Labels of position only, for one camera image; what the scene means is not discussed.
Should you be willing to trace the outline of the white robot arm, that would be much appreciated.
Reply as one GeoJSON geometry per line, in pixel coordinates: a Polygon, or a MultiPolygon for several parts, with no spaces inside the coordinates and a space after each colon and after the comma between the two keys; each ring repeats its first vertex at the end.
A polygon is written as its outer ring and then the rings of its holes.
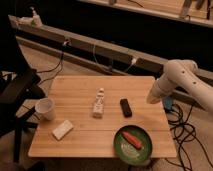
{"type": "Polygon", "coordinates": [[[195,73],[198,66],[193,60],[169,60],[164,64],[163,74],[154,83],[147,96],[150,104],[172,94],[182,87],[208,113],[213,114],[213,87],[199,79],[195,73]]]}

